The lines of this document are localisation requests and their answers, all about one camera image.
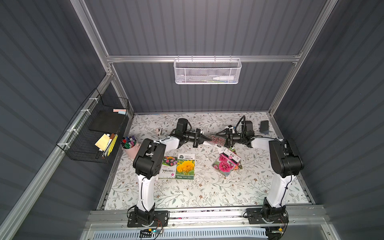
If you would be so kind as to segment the red pink field seed packet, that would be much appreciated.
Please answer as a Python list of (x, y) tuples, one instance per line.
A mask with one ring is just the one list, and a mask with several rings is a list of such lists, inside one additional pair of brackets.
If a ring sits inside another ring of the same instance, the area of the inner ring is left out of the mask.
[(212, 147), (222, 148), (225, 146), (226, 138), (216, 136), (216, 135), (208, 135), (210, 141), (204, 141), (203, 145), (208, 145)]

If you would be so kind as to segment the pink carnation seed packet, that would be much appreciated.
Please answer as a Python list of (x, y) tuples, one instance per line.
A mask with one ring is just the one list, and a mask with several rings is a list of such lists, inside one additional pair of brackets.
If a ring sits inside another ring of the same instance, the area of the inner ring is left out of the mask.
[(241, 158), (229, 149), (225, 149), (219, 154), (219, 158), (212, 164), (212, 167), (227, 177), (233, 170), (240, 168)]

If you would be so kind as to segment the yellow sunflower seed packet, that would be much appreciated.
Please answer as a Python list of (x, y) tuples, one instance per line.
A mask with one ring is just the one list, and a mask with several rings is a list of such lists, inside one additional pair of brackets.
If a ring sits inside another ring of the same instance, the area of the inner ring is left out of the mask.
[(195, 160), (195, 154), (179, 154), (175, 178), (193, 180), (195, 177)]

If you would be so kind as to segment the mixed flowers pink label packet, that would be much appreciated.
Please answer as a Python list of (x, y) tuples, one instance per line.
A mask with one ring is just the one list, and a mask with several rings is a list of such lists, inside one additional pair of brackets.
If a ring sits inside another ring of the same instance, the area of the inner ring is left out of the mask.
[(176, 177), (177, 165), (177, 157), (164, 156), (159, 173), (159, 179), (174, 179)]

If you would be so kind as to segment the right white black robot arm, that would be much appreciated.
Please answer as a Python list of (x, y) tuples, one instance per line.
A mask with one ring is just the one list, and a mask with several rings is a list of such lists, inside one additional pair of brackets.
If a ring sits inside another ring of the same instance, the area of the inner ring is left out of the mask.
[(285, 214), (289, 188), (304, 168), (295, 141), (257, 136), (253, 130), (253, 123), (247, 121), (245, 116), (242, 116), (235, 127), (229, 125), (216, 135), (226, 138), (226, 147), (229, 148), (232, 148), (234, 143), (240, 143), (249, 148), (269, 151), (270, 165), (275, 174), (260, 215), (265, 221), (271, 222), (272, 219)]

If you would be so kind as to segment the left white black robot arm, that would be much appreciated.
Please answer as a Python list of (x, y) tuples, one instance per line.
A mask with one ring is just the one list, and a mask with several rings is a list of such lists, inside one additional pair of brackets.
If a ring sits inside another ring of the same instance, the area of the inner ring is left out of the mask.
[(192, 129), (187, 119), (178, 119), (177, 126), (168, 137), (162, 140), (144, 139), (133, 161), (138, 177), (139, 197), (134, 208), (136, 214), (149, 215), (155, 211), (154, 189), (156, 177), (160, 174), (161, 165), (167, 151), (176, 150), (191, 141), (197, 148), (210, 138), (204, 136), (201, 129)]

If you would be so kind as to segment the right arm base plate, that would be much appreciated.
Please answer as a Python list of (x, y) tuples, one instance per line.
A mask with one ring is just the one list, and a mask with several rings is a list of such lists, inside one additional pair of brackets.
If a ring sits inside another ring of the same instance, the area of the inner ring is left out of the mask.
[(263, 206), (262, 208), (248, 208), (245, 217), (250, 224), (288, 224), (289, 217), (286, 207), (270, 208)]

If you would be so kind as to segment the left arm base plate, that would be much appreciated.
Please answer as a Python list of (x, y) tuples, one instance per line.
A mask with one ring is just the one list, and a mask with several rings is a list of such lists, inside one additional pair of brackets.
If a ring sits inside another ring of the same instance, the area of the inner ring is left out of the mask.
[(168, 225), (168, 220), (170, 218), (169, 211), (151, 211), (145, 213), (139, 211), (136, 213), (132, 211), (128, 215), (128, 228), (155, 228), (155, 227), (166, 227)]

